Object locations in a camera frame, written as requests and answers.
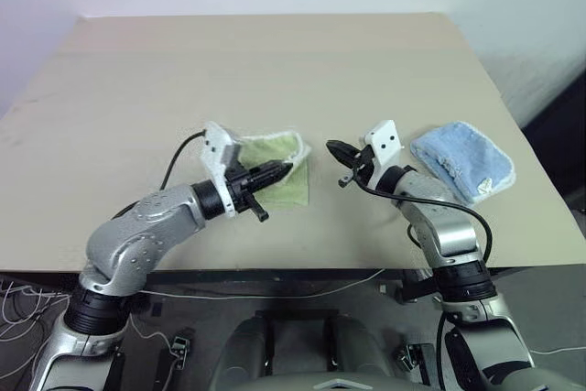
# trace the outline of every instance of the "towel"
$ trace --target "towel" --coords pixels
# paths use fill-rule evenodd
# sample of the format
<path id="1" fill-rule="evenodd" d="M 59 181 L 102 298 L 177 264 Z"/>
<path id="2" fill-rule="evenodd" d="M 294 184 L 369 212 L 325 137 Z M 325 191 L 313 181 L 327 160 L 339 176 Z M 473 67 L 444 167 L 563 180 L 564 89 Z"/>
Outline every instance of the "towel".
<path id="1" fill-rule="evenodd" d="M 309 204 L 308 161 L 311 148 L 303 142 L 299 133 L 286 131 L 265 136 L 243 136 L 238 160 L 247 168 L 271 159 L 281 159 L 293 164 L 289 173 L 279 182 L 255 193 L 256 199 L 277 206 Z"/>
<path id="2" fill-rule="evenodd" d="M 411 142 L 411 152 L 472 206 L 515 183 L 511 158 L 472 125 L 455 122 Z"/>

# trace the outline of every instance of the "floor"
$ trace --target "floor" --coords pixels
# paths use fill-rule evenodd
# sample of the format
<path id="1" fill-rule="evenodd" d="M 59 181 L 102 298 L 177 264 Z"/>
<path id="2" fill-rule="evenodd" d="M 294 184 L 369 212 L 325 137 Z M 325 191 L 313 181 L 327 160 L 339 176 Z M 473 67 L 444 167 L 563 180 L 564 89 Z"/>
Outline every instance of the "floor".
<path id="1" fill-rule="evenodd" d="M 529 268 L 499 277 L 495 283 L 507 298 L 509 308 L 523 333 L 530 349 L 547 351 L 559 347 L 586 345 L 586 266 L 555 266 Z M 158 290 L 190 295 L 205 292 L 197 289 L 229 293 L 269 293 L 279 295 L 307 294 L 331 290 L 347 282 L 261 284 L 216 283 L 203 285 L 160 286 Z M 380 293 L 381 282 L 376 279 L 340 293 L 318 299 L 269 300 L 233 299 L 209 301 L 195 299 L 153 298 L 150 306 L 136 314 L 136 326 L 144 334 L 163 331 L 168 336 L 186 328 L 194 332 L 193 350 L 186 370 L 177 375 L 170 389 L 205 390 L 212 369 L 230 333 L 242 320 L 251 317 L 256 310 L 266 309 L 337 309 L 361 320 L 390 353 L 402 339 L 410 342 L 435 341 L 439 312 L 431 298 L 416 304 L 398 305 L 389 296 Z M 386 283 L 388 291 L 394 282 Z M 161 314 L 151 316 L 154 303 L 161 303 Z M 27 303 L 23 301 L 24 310 Z M 51 311 L 54 316 L 59 306 Z M 38 334 L 32 331 L 18 342 L 0 345 L 0 376 L 15 366 L 38 346 Z M 320 343 L 321 326 L 306 322 L 303 325 L 283 323 L 277 327 L 277 354 L 275 374 L 295 371 L 319 371 L 325 369 L 325 357 Z M 154 338 L 140 339 L 134 331 L 125 338 L 124 351 L 128 355 L 123 382 L 124 390 L 152 389 L 157 357 L 164 347 Z M 574 381 L 586 384 L 586 351 L 559 353 L 548 356 L 534 355 L 537 365 L 557 371 Z M 444 353 L 447 389 L 459 389 L 455 383 L 450 362 Z M 16 380 L 22 373 L 0 380 L 0 391 L 15 389 Z M 27 375 L 16 390 L 25 390 Z"/>

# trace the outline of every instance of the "black cable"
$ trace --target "black cable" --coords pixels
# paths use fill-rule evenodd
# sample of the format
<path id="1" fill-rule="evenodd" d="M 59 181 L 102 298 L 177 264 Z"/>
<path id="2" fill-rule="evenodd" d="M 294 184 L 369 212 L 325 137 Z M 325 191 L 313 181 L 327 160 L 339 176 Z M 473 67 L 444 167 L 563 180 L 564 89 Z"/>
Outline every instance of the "black cable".
<path id="1" fill-rule="evenodd" d="M 132 210 L 135 205 L 137 204 L 137 201 L 133 201 L 131 204 L 129 204 L 128 206 L 126 206 L 125 208 L 123 208 L 122 210 L 120 210 L 119 212 L 117 212 L 114 217 L 112 217 L 113 219 L 117 219 L 118 217 L 122 217 L 123 215 L 125 215 L 127 212 L 129 212 L 130 210 Z"/>
<path id="2" fill-rule="evenodd" d="M 413 244 L 415 246 L 417 246 L 419 249 L 421 249 L 421 243 L 418 242 L 417 238 L 415 238 L 413 236 L 413 225 L 409 224 L 409 226 L 407 227 L 407 237 L 409 237 L 409 240 L 411 240 L 411 242 L 413 242 Z"/>
<path id="3" fill-rule="evenodd" d="M 179 158 L 181 151 L 183 151 L 183 148 L 185 148 L 187 146 L 187 144 L 189 142 L 191 142 L 193 139 L 197 139 L 198 137 L 202 137 L 202 136 L 205 136 L 205 130 L 201 130 L 200 132 L 189 136 L 187 139 L 185 139 L 181 143 L 181 145 L 179 146 L 179 148 L 177 149 L 177 151 L 173 155 L 173 158 L 168 163 L 167 172 L 165 173 L 165 177 L 163 178 L 163 183 L 161 183 L 161 186 L 158 189 L 159 191 L 164 190 L 167 187 L 168 178 L 171 175 L 171 171 L 173 170 L 173 167 L 175 167 L 175 162 L 177 162 L 177 159 Z"/>
<path id="4" fill-rule="evenodd" d="M 167 166 L 167 171 L 165 172 L 165 177 L 163 178 L 163 182 L 161 183 L 161 186 L 159 187 L 159 191 L 164 190 L 167 187 L 167 183 L 168 183 L 168 178 L 171 176 L 171 171 L 173 171 L 173 167 L 175 167 L 175 162 L 177 162 L 177 159 L 179 158 L 179 155 L 181 154 L 181 152 L 183 151 L 183 149 L 187 146 L 187 144 L 189 142 L 191 142 L 193 139 L 197 139 L 198 137 L 202 137 L 205 136 L 205 130 L 201 130 L 198 133 L 195 133 L 191 136 L 189 136 L 188 138 L 186 138 L 181 145 L 179 146 L 179 148 L 175 151 L 175 154 L 173 155 L 173 157 L 171 158 L 171 161 L 168 163 Z M 119 212 L 117 212 L 114 217 L 112 217 L 112 219 L 117 219 L 118 217 L 122 217 L 123 215 L 125 215 L 127 212 L 129 212 L 130 210 L 132 210 L 135 205 L 137 204 L 137 201 L 133 201 L 132 203 L 130 203 L 128 206 L 124 207 L 122 210 L 120 210 Z"/>
<path id="5" fill-rule="evenodd" d="M 445 313 L 441 313 L 438 323 L 438 334 L 436 335 L 436 367 L 438 369 L 439 389 L 442 391 L 446 389 L 446 384 L 443 381 L 443 369 L 441 367 L 441 338 L 443 336 L 443 326 L 446 323 L 446 317 L 447 315 Z"/>
<path id="6" fill-rule="evenodd" d="M 465 206 L 459 205 L 458 203 L 451 203 L 449 201 L 435 201 L 433 199 L 420 199 L 419 197 L 410 197 L 410 196 L 403 196 L 403 195 L 395 195 L 391 194 L 390 192 L 384 192 L 379 190 L 372 190 L 368 188 L 358 176 L 358 167 L 360 165 L 360 157 L 357 157 L 354 161 L 352 173 L 353 179 L 356 184 L 360 187 L 361 190 L 368 192 L 369 194 L 373 194 L 374 196 L 384 197 L 386 199 L 391 199 L 394 201 L 410 201 L 413 203 L 425 203 L 427 205 L 437 205 L 437 206 L 445 206 L 446 208 L 453 208 L 454 210 L 459 210 L 462 212 L 466 212 L 467 214 L 474 217 L 484 228 L 486 233 L 486 246 L 484 248 L 484 255 L 483 260 L 484 263 L 488 262 L 488 259 L 491 255 L 491 251 L 493 249 L 493 231 L 491 230 L 490 225 L 488 222 L 475 210 L 471 210 L 470 208 L 466 208 Z"/>

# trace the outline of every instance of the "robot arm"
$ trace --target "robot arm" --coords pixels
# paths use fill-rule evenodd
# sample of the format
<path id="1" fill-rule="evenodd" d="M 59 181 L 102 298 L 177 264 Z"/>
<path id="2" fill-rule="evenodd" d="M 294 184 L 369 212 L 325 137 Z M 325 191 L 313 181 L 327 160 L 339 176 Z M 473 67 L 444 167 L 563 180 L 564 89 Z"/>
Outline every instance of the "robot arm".
<path id="1" fill-rule="evenodd" d="M 162 257 L 219 215 L 251 209 L 261 222 L 268 218 L 253 194 L 283 179 L 292 165 L 273 160 L 246 169 L 238 152 L 230 132 L 208 123 L 201 160 L 211 179 L 148 195 L 92 234 L 80 284 L 55 322 L 30 390 L 108 389 L 129 300 Z"/>
<path id="2" fill-rule="evenodd" d="M 363 190 L 392 199 L 415 229 L 444 316 L 454 324 L 445 342 L 460 387 L 466 391 L 583 389 L 535 368 L 491 280 L 469 217 L 445 203 L 441 206 L 457 203 L 443 182 L 398 166 L 401 146 L 394 123 L 385 121 L 369 130 L 363 144 L 359 150 L 342 141 L 328 142 L 334 157 L 353 170 L 340 185 L 356 180 Z"/>

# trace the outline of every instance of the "black connector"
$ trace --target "black connector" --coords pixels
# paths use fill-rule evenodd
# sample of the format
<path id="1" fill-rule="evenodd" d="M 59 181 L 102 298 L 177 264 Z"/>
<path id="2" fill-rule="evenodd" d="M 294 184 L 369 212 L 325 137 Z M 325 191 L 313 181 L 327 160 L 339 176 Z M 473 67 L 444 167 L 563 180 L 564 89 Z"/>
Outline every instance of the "black connector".
<path id="1" fill-rule="evenodd" d="M 437 267 L 433 269 L 433 277 L 444 301 L 475 301 L 496 295 L 496 288 L 482 260 Z"/>
<path id="2" fill-rule="evenodd" d="M 377 191 L 394 193 L 395 189 L 396 189 L 396 185 L 399 183 L 401 178 L 403 176 L 405 176 L 409 171 L 417 171 L 417 170 L 409 165 L 407 165 L 404 168 L 401 168 L 397 165 L 394 165 L 393 167 L 389 167 L 389 169 L 387 171 L 385 171 L 385 174 L 383 174 L 381 179 L 378 180 L 378 183 L 376 184 L 375 189 Z"/>
<path id="3" fill-rule="evenodd" d="M 201 212 L 205 220 L 211 220 L 224 213 L 222 199 L 211 180 L 196 183 L 191 187 L 198 196 Z"/>
<path id="4" fill-rule="evenodd" d="M 73 290 L 63 320 L 72 330 L 89 335 L 116 333 L 130 314 L 131 297 L 110 297 L 78 286 Z"/>

